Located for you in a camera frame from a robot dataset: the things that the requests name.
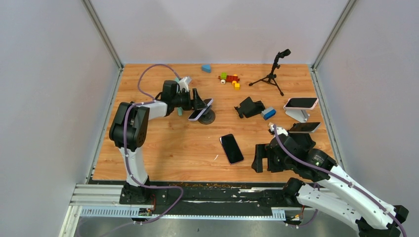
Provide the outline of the phone with lavender case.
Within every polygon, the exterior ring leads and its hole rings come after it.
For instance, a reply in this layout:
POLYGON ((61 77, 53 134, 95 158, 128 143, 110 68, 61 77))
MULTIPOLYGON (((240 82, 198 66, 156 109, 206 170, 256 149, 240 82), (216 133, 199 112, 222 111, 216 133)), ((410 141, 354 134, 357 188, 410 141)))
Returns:
POLYGON ((204 103, 206 105, 205 108, 203 109, 199 109, 199 110, 195 110, 189 117, 188 120, 189 121, 197 121, 201 116, 204 115, 204 112, 212 105, 213 103, 213 99, 209 98, 209 99, 204 99, 204 103))

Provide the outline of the phone with pink-edged black case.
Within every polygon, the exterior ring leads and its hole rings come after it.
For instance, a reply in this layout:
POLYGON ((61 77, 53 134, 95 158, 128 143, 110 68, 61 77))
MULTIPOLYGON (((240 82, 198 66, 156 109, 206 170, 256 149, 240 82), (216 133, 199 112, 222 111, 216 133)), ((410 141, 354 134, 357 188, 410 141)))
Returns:
POLYGON ((230 165, 244 160, 244 156, 233 134, 221 136, 219 140, 230 165))

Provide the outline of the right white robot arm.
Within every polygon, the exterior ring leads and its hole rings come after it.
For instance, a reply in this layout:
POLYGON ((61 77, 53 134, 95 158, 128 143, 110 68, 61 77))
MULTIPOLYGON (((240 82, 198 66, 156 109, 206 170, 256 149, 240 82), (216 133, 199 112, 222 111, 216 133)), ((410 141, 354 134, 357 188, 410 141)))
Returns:
POLYGON ((308 134, 276 135, 270 143, 255 146, 251 167, 261 173, 267 159, 268 171, 291 170, 300 176, 290 178, 278 192, 278 203, 313 207, 350 226, 360 237, 405 237, 402 223, 408 209, 373 195, 315 145, 308 134))

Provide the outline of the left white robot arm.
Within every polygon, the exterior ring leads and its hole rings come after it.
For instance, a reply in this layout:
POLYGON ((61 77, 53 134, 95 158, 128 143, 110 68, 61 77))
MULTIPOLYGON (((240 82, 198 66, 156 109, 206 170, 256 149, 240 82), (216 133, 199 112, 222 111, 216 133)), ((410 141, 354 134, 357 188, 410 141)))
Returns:
POLYGON ((166 80, 156 99, 150 102, 119 104, 109 137, 122 154, 126 167, 121 204, 145 204, 151 199, 151 190, 154 187, 150 186, 142 149, 150 120, 167 117, 176 108, 182 108, 192 111, 189 121, 201 121, 206 115, 213 121, 213 99, 201 99, 197 89, 189 89, 189 81, 188 77, 180 82, 166 80))

